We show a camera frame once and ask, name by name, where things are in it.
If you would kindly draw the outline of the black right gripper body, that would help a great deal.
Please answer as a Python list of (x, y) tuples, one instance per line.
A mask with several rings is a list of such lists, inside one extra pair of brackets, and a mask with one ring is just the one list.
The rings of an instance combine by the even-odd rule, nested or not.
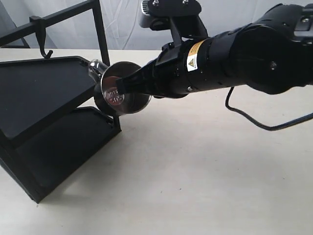
[(183, 98), (193, 92), (186, 65), (192, 45), (191, 40), (178, 47), (164, 45), (159, 56), (140, 69), (139, 92), (159, 98)]

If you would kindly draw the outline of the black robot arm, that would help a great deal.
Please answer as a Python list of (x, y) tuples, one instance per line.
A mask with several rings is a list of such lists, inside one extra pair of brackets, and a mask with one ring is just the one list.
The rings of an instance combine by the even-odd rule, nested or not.
[(313, 82), (313, 6), (278, 4), (259, 20), (214, 37), (196, 0), (144, 4), (152, 30), (173, 41), (157, 59), (116, 82), (120, 94), (181, 98), (190, 93), (248, 85), (281, 94)]

